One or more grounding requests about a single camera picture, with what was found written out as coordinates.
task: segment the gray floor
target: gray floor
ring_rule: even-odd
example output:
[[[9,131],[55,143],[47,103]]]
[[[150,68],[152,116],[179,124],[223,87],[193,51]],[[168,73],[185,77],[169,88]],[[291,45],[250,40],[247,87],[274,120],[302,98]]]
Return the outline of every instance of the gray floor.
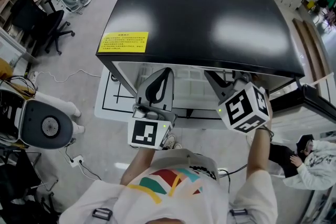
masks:
[[[76,32],[75,37],[63,36],[60,39],[59,56],[52,47],[50,54],[42,54],[41,64],[34,71],[50,71],[57,80],[84,69],[91,74],[101,74],[102,63],[95,56],[105,24],[117,0],[92,0],[83,9],[83,15],[71,14],[69,21]],[[84,125],[85,134],[76,135],[77,141],[67,153],[75,157],[81,154],[84,164],[103,180],[118,183],[124,170],[118,167],[129,164],[136,150],[127,145],[127,124],[109,121],[94,116],[94,105],[99,78],[78,73],[65,83],[56,83],[47,74],[38,77],[39,90],[66,101],[71,101],[82,111],[76,119]],[[178,142],[189,150],[213,158],[218,167],[234,171],[247,162],[248,145],[244,136],[230,131],[174,129]],[[53,189],[55,199],[61,209],[71,206],[90,186],[92,181],[82,175],[78,167],[71,168],[66,160],[65,150],[45,150],[39,163],[44,179],[58,177]],[[230,199],[245,181],[245,170],[232,176]],[[221,179],[227,188],[226,179]],[[277,223],[294,224],[300,218],[310,196],[310,191],[287,188],[281,179],[273,178],[278,200],[279,218]]]

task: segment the white table surface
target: white table surface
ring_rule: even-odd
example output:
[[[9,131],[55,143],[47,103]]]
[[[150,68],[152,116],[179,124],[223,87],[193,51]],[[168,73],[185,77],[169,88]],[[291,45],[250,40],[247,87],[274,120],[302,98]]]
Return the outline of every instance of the white table surface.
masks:
[[[133,114],[135,98],[119,83],[111,80],[109,70],[104,67],[99,82],[95,116],[102,119],[124,121]],[[173,109],[179,115],[175,127],[192,129],[227,129],[215,110],[194,110],[186,118],[186,109]]]

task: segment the white robot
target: white robot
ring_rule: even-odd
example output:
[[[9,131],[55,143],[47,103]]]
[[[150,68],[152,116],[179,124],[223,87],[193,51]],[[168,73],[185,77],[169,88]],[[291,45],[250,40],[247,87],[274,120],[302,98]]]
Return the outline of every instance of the white robot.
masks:
[[[265,90],[252,83],[250,73],[234,71],[234,82],[225,82],[214,71],[204,75],[219,98],[216,111],[229,130],[246,134],[269,121]]]
[[[128,144],[163,148],[177,119],[171,112],[173,93],[174,73],[170,68],[153,73],[140,85],[133,105],[134,114],[128,122]]]

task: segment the person in white hoodie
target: person in white hoodie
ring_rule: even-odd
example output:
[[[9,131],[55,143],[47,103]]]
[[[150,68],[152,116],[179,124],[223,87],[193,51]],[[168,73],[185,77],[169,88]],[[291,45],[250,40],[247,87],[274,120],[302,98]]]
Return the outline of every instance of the person in white hoodie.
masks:
[[[325,190],[336,184],[336,144],[309,140],[298,154],[300,157],[286,146],[271,144],[269,159],[282,167],[286,186]]]

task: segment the desk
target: desk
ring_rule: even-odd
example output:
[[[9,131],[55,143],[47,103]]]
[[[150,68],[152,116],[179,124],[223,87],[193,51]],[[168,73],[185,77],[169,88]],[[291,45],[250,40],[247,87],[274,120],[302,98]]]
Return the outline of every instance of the desk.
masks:
[[[118,0],[103,35],[139,31],[149,33],[144,53],[97,53],[121,82],[110,80],[104,68],[97,117],[127,121],[132,115],[137,89],[123,77],[118,63],[262,73],[271,78],[268,84],[274,91],[304,76],[286,21],[273,0]],[[136,72],[129,70],[129,75]],[[189,107],[173,104],[179,116],[176,127],[225,129],[214,110],[218,100],[213,102],[211,109],[202,109],[200,104],[191,108],[192,102]]]

